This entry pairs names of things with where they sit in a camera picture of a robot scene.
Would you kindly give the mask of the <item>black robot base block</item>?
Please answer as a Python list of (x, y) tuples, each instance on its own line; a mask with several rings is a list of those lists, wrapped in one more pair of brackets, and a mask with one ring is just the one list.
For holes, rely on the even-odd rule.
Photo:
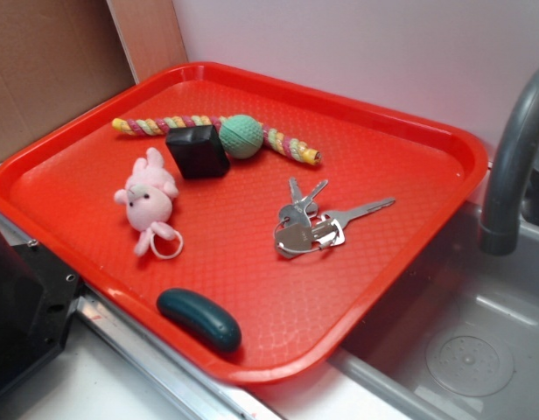
[(50, 249), (0, 231), (0, 398), (62, 353), (81, 288)]

